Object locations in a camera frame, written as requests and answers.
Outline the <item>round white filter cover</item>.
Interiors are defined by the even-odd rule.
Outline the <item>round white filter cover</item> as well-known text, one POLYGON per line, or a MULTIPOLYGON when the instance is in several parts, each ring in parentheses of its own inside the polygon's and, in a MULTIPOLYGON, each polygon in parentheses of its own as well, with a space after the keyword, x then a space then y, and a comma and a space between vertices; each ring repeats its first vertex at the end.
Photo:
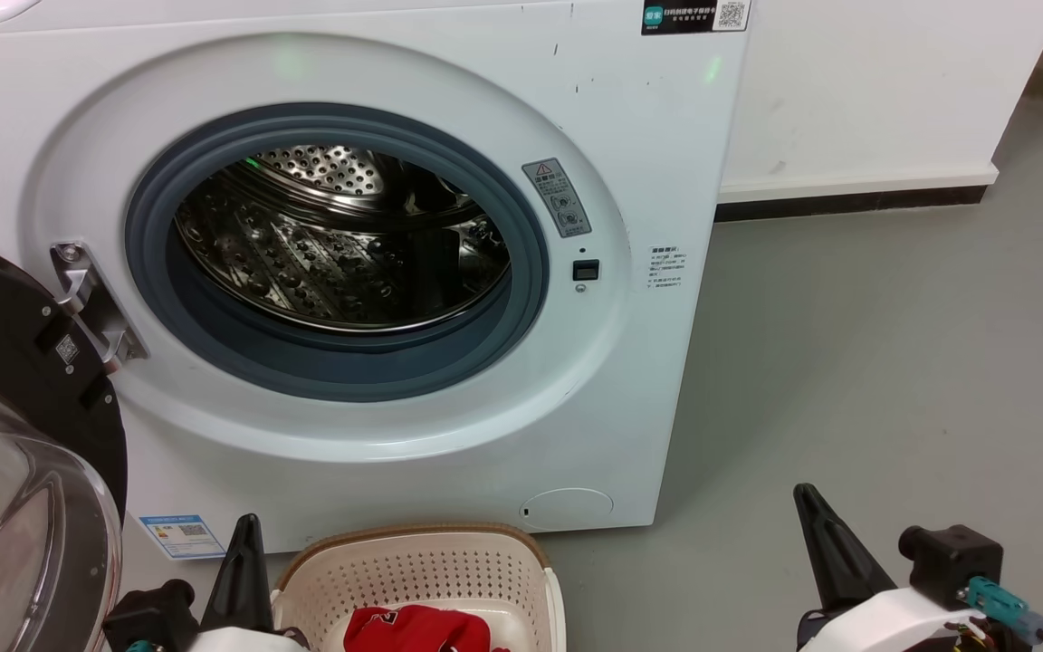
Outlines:
POLYGON ((572 532, 606 527, 613 509, 611 496, 593 488, 564 487, 526 500, 519 517, 534 532, 572 532))

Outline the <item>grey warning triangle sticker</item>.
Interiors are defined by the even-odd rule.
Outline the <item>grey warning triangle sticker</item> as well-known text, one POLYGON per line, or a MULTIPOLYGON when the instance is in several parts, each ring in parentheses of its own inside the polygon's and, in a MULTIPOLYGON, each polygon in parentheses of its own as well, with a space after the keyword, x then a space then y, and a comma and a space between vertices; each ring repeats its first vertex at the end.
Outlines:
POLYGON ((522 165, 561 238, 591 234, 592 226, 579 194, 561 162, 550 158, 522 165))

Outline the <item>black wall baseboard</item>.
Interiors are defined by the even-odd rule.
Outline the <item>black wall baseboard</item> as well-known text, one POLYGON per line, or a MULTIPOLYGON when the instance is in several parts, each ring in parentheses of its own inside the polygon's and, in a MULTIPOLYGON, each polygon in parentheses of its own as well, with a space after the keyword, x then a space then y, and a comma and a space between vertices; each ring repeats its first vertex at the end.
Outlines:
POLYGON ((857 214, 930 207, 970 206, 983 201, 986 185, 953 188, 926 188, 895 191, 869 191, 831 197, 800 197, 724 203, 715 207, 715 224, 794 217, 857 214))

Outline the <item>silver metal door hinge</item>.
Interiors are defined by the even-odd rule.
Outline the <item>silver metal door hinge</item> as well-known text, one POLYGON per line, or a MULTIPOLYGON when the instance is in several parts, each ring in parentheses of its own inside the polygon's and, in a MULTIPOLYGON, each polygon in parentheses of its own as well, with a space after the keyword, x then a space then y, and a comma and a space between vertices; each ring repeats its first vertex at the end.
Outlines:
POLYGON ((62 287, 58 304, 82 325, 105 371, 113 375, 134 360, 147 360, 148 351, 112 296, 90 248, 82 241, 58 241, 51 244, 50 256, 62 287))

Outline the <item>grey rubber door gasket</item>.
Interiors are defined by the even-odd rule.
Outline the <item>grey rubber door gasket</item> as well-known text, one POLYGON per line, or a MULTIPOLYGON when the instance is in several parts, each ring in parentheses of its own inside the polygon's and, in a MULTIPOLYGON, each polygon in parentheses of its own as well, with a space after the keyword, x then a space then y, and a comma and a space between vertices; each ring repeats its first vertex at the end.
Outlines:
POLYGON ((340 403, 430 395, 480 375, 513 351, 537 321, 550 276, 540 219, 492 161, 409 117, 339 103, 247 108, 187 132, 134 188, 124 240, 142 301, 181 345, 256 387, 340 403), (177 208, 223 166, 314 143, 397 156, 455 183, 498 225, 511 255, 508 276, 459 317, 393 333, 304 329, 236 300, 192 260, 175 225, 177 208))

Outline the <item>white text label sticker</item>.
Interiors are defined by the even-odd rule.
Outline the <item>white text label sticker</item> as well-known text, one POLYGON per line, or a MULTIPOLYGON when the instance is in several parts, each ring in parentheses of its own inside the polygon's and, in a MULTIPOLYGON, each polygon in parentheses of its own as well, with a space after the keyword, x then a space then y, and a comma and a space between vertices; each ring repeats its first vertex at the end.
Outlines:
POLYGON ((690 247, 684 244, 656 244, 646 249, 642 286, 647 292, 680 288, 690 276, 690 247))

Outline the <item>cream perforated laundry basket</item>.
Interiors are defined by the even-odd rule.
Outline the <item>cream perforated laundry basket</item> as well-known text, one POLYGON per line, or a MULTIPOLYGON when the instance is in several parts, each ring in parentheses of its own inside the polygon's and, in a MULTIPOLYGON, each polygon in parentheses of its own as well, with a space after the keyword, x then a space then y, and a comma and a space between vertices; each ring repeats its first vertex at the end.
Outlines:
POLYGON ((428 606, 476 615, 509 652, 567 652, 566 610, 545 551, 500 523, 411 524, 308 546, 272 594, 277 628, 297 628, 311 652, 344 652, 360 609, 428 606))

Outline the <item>washing machine door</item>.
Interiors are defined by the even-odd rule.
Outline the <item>washing machine door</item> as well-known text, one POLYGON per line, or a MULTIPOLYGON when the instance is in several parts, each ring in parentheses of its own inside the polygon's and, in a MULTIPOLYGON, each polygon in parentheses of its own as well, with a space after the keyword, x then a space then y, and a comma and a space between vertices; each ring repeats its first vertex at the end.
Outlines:
POLYGON ((0 652, 103 652, 128 467, 102 356, 0 256, 0 652))

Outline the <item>blue energy label sticker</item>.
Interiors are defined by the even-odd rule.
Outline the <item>blue energy label sticker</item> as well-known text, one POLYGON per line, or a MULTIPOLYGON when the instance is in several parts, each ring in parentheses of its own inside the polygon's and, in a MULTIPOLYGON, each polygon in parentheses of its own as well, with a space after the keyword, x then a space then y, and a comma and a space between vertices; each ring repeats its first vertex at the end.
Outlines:
POLYGON ((140 516, 139 522, 170 560, 219 560, 226 554, 199 515, 140 516))

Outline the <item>red garment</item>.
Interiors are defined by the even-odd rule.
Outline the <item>red garment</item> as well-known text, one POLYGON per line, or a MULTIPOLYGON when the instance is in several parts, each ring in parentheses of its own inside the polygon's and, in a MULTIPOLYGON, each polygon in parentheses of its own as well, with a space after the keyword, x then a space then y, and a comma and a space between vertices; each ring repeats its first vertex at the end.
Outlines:
POLYGON ((493 647, 483 618, 425 604, 353 612, 343 647, 345 652, 510 652, 493 647))

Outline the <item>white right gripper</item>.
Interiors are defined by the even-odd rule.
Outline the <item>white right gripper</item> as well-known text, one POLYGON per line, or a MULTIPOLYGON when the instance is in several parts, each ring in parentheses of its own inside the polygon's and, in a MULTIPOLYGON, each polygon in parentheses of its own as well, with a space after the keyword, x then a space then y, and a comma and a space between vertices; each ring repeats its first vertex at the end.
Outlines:
POLYGON ((811 483, 793 490, 824 620, 796 652, 909 652, 939 641, 952 648, 964 628, 978 636, 984 612, 948 610, 915 589, 897 589, 828 500, 811 483))

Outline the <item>white front-load washing machine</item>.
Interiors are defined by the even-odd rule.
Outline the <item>white front-load washing machine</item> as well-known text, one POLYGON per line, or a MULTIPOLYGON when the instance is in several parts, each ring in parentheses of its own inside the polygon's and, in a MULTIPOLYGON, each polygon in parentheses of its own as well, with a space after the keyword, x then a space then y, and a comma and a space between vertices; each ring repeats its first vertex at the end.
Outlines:
POLYGON ((147 360, 110 375, 125 514, 202 517, 269 552, 385 525, 525 528, 550 490, 655 520, 746 32, 642 37, 642 0, 0 0, 0 256, 58 301, 50 247, 82 241, 147 360), (472 146, 548 241, 522 342, 480 375, 385 403, 299 399, 199 358, 125 253, 134 188, 187 132, 239 111, 378 108, 472 146), (561 238, 522 165, 554 158, 591 234, 561 238), (642 286, 646 249, 690 247, 686 284, 642 286), (575 260, 599 280, 576 283, 575 260))

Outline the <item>black QR code sticker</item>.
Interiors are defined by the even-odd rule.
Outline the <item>black QR code sticker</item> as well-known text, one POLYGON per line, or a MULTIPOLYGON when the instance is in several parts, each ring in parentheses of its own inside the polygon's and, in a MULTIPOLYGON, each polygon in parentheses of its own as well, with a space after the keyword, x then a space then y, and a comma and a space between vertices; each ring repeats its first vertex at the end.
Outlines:
POLYGON ((642 37, 745 32, 752 0, 642 0, 642 37))

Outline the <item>stainless steel washing machine drum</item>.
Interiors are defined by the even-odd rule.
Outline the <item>stainless steel washing machine drum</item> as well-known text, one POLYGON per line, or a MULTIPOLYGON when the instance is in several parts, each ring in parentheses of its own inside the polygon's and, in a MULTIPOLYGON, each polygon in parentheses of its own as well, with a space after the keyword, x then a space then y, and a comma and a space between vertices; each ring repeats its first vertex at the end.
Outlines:
POLYGON ((181 199, 175 225, 224 292, 314 331, 450 321, 511 269, 498 225, 466 191, 413 162, 339 144, 232 162, 181 199))

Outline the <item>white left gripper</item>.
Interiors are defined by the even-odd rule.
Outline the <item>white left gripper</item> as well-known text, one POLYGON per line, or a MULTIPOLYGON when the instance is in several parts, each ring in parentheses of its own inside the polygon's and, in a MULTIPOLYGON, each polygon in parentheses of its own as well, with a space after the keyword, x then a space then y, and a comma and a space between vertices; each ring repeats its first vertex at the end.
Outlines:
POLYGON ((236 521, 200 631, 186 652, 307 652, 301 641, 274 631, 272 586, 256 514, 236 521))

